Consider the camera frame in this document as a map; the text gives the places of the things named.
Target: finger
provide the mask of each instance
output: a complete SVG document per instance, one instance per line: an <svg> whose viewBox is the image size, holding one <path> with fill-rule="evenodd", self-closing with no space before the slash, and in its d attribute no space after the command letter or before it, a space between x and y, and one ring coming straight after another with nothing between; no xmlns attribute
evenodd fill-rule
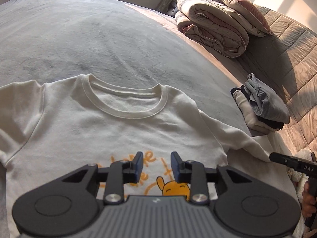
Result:
<svg viewBox="0 0 317 238"><path fill-rule="evenodd" d="M302 211L313 214L313 213L316 213L316 207L306 204L303 206Z"/></svg>
<svg viewBox="0 0 317 238"><path fill-rule="evenodd" d="M309 213L303 212L303 217L308 218L308 217L311 217L311 216L312 216L312 214L309 214Z"/></svg>
<svg viewBox="0 0 317 238"><path fill-rule="evenodd" d="M307 182L305 182L305 184L304 184L304 191L305 191L305 192L308 192L308 190L309 190L309 183L308 183L308 181L307 181Z"/></svg>
<svg viewBox="0 0 317 238"><path fill-rule="evenodd" d="M303 192L303 201L307 204L315 205L315 198L307 192Z"/></svg>

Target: bed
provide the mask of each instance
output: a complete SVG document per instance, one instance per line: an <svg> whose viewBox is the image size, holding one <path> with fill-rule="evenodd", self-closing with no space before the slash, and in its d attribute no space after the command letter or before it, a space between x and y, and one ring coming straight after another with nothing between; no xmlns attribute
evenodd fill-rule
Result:
<svg viewBox="0 0 317 238"><path fill-rule="evenodd" d="M0 86L88 73L126 87L162 83L184 91L212 118L258 135L247 128L230 94L246 72L207 52L178 32L175 19L153 10L116 0L11 0L0 6L0 58ZM268 138L275 151L289 154L278 134ZM230 151L228 161L296 198L285 167L243 150ZM0 165L1 238L9 237L5 174Z"/></svg>
<svg viewBox="0 0 317 238"><path fill-rule="evenodd" d="M279 133L292 154L317 150L317 34L299 22L265 7L259 10L272 36L250 37L236 60L272 87L283 99L291 121Z"/></svg>

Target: white garment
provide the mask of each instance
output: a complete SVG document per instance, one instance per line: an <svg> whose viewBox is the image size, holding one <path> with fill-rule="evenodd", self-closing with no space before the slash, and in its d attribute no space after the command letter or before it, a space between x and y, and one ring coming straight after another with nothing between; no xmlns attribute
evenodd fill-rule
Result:
<svg viewBox="0 0 317 238"><path fill-rule="evenodd" d="M243 114L245 123L250 129L258 131L258 132L262 132L264 134L269 134L270 132L278 131L278 129L273 129L272 127L268 126L266 123L258 120L250 103L248 102L244 94L241 92L241 90L237 89L232 94L232 96Z"/></svg>
<svg viewBox="0 0 317 238"><path fill-rule="evenodd" d="M182 91L161 84L132 89L79 75L42 86L12 83L0 88L0 101L0 161L7 169L11 238L18 236L11 210L19 196L87 163L106 167L142 151L141 182L126 184L125 195L162 195L159 186L173 180L172 151L212 168L227 165L230 148L244 148L266 162L272 152L208 117ZM217 197L213 185L209 192Z"/></svg>

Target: white plush toy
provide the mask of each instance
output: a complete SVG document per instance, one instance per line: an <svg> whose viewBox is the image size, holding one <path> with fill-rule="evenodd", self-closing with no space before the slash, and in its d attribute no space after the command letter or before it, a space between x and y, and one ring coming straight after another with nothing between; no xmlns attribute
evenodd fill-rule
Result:
<svg viewBox="0 0 317 238"><path fill-rule="evenodd" d="M302 159L306 159L308 161L312 161L313 159L312 159L311 153L312 152L309 149L302 149L299 152L297 152L294 156L302 158ZM305 182L307 182L308 176L306 176L303 173L294 171L294 169L292 168L288 168L287 174L289 178L291 179L291 181L293 182L293 184L295 185L298 201L301 204L303 201L302 193L304 190L304 184Z"/></svg>

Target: orange cartoon print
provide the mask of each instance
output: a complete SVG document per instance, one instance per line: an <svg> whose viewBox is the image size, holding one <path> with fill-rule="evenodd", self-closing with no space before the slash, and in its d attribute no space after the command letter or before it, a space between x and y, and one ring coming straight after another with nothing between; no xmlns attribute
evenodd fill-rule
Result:
<svg viewBox="0 0 317 238"><path fill-rule="evenodd" d="M164 183L162 176L156 178L156 183L162 191L163 196L185 196L189 200L190 189L185 182L177 183L174 180Z"/></svg>

